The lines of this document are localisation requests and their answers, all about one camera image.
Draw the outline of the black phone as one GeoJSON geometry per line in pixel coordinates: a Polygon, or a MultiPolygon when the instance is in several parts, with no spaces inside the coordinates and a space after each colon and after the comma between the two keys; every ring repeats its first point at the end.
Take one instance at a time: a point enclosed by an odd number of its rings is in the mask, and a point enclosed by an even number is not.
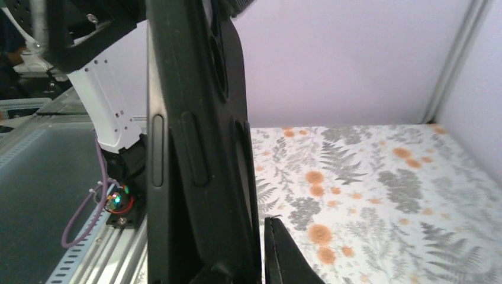
{"type": "Polygon", "coordinates": [[[260,283],[244,58],[249,1],[147,1],[147,280],[223,264],[260,283]]]}

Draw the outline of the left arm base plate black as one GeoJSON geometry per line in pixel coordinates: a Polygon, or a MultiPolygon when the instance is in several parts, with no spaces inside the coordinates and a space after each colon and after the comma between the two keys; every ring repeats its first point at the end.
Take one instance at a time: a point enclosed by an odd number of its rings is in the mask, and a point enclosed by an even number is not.
{"type": "Polygon", "coordinates": [[[136,173],[122,182],[110,177],[112,189],[107,195],[104,211],[110,215],[106,225],[119,229],[139,229],[146,214],[146,178],[136,173]]]}

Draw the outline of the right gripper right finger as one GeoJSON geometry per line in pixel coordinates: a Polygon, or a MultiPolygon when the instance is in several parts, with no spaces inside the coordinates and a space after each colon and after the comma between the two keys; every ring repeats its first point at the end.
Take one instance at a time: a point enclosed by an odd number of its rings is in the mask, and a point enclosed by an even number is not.
{"type": "Polygon", "coordinates": [[[265,283],[324,284],[277,217],[265,218],[265,283]]]}

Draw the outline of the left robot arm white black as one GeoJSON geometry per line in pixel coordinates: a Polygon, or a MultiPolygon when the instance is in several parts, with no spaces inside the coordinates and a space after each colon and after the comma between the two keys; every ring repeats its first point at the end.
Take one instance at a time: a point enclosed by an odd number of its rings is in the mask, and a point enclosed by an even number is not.
{"type": "Polygon", "coordinates": [[[2,1],[1,9],[37,55],[71,81],[108,174],[123,185],[144,185],[146,143],[111,51],[145,19],[144,1],[2,1]]]}

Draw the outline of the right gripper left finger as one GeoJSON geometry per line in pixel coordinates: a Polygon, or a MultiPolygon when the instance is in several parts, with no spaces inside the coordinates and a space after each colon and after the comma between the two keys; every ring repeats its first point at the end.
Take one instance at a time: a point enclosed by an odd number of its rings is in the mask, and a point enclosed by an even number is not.
{"type": "Polygon", "coordinates": [[[231,270],[219,263],[205,265],[189,282],[189,284],[233,284],[235,281],[231,270]]]}

